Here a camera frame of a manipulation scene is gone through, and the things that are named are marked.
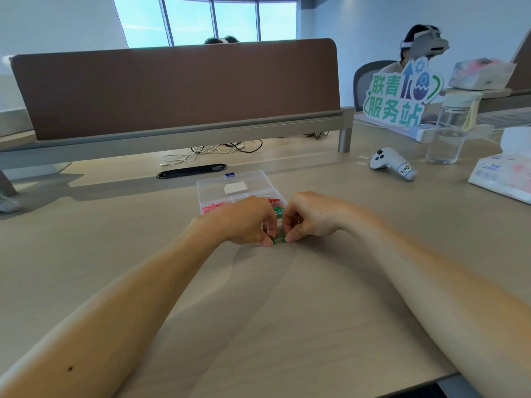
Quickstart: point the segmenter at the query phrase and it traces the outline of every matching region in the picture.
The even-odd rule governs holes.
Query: desk
[[[337,137],[266,140],[262,153],[195,164],[263,169],[287,199],[312,189],[371,207],[531,303],[529,206],[466,183],[496,144],[467,142],[457,164],[430,166],[426,145],[386,129],[356,125],[349,154],[334,151]],[[384,146],[418,180],[357,164]],[[197,178],[156,179],[158,156],[74,162],[18,184],[31,211],[0,216],[0,373],[198,214]],[[118,396],[374,398],[453,373],[367,252],[338,232],[270,249],[222,245]]]

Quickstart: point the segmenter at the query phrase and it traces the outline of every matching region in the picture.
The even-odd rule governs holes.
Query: metal desk leg
[[[339,144],[337,152],[350,151],[350,139],[352,138],[352,128],[344,128],[339,131]]]
[[[2,170],[0,170],[0,194],[6,197],[14,197],[18,194]]]

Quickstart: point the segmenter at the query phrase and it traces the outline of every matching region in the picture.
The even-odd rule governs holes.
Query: egg graphic
[[[430,90],[430,75],[426,71],[421,74],[417,79],[415,86],[413,87],[413,97],[415,100],[421,101],[426,97],[428,91]]]

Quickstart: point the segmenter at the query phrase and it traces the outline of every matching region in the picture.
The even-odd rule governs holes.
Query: gray chair back
[[[372,75],[380,71],[383,67],[388,66],[396,61],[380,60],[369,62],[358,68],[354,74],[354,107],[356,111],[363,110],[368,87],[371,85]]]

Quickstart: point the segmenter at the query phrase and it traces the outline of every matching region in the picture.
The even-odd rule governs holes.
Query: tissue package
[[[531,204],[531,128],[506,128],[500,146],[503,153],[480,159],[468,182]]]
[[[470,91],[504,89],[515,67],[511,62],[488,58],[458,62],[448,85]]]

